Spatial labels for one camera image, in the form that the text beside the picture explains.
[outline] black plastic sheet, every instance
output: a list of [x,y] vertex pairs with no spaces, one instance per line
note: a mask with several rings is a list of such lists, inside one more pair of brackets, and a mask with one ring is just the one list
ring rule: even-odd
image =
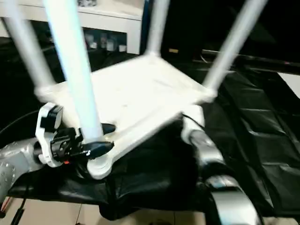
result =
[[[33,137],[42,105],[13,44],[1,45],[0,147]],[[53,47],[44,49],[54,78],[63,76]],[[125,53],[89,52],[99,69],[132,58]],[[206,64],[172,64],[198,82]],[[264,216],[300,215],[300,100],[276,73],[238,69],[229,74],[212,104],[204,104],[206,132],[222,151],[256,208]],[[121,218],[140,208],[206,211],[206,188],[194,153],[181,141],[180,118],[118,160],[103,180],[82,178],[84,165],[45,166],[23,175],[10,195],[97,204],[107,219]]]

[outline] robotic arm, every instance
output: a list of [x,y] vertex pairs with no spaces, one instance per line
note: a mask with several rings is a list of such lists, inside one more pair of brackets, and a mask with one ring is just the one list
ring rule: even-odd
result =
[[202,108],[191,106],[184,112],[183,120],[181,138],[195,149],[202,180],[207,186],[206,224],[263,224],[254,205],[232,177],[221,152],[202,129]]
[[[45,164],[57,167],[63,163],[94,159],[113,148],[112,142],[83,143],[80,129],[60,128],[62,107],[47,103],[38,114],[36,138],[13,142],[0,151],[0,205],[9,189],[24,173],[41,169]],[[192,105],[184,112],[181,138],[194,147],[199,170],[208,190],[207,224],[260,225],[255,207],[232,177],[221,152],[206,135],[202,108]],[[102,124],[104,132],[115,130]]]
[[[39,170],[45,164],[57,167],[94,159],[113,148],[112,142],[84,144],[80,129],[60,128],[62,113],[61,106],[47,103],[38,114],[36,138],[13,142],[0,150],[0,205],[22,174]],[[114,125],[102,125],[106,134],[115,130]]]

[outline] white rod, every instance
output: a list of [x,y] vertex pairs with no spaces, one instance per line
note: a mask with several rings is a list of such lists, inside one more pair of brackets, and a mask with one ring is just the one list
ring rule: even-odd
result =
[[160,56],[170,0],[154,0],[146,54]]
[[203,86],[217,90],[244,45],[268,0],[247,0],[223,43],[212,67],[205,77]]
[[90,63],[75,0],[44,0],[44,5],[60,63],[80,120],[86,143],[103,135],[98,117]]
[[31,24],[24,20],[22,11],[19,9],[16,0],[6,0],[5,10],[9,18],[8,30],[15,45],[28,69],[29,75],[36,87],[54,85],[55,81],[51,75],[44,55],[38,44]]

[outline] red wire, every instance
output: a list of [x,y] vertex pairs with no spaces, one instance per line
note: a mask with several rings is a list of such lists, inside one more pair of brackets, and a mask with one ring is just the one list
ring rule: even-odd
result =
[[1,209],[2,212],[5,212],[5,209],[6,209],[7,205],[8,205],[8,203],[9,203],[10,199],[11,199],[11,197],[9,197],[9,198],[6,200],[6,202],[3,204],[2,209]]

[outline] tile floor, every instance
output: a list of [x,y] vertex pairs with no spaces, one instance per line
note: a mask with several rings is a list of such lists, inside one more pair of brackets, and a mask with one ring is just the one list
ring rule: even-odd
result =
[[[7,215],[0,219],[1,225],[10,225],[22,199],[13,199]],[[200,212],[173,212],[140,210],[123,219],[108,221],[99,214],[98,206],[66,202],[43,202],[27,200],[25,212],[19,225],[204,225],[205,218]],[[293,219],[266,218],[266,225],[297,225]]]

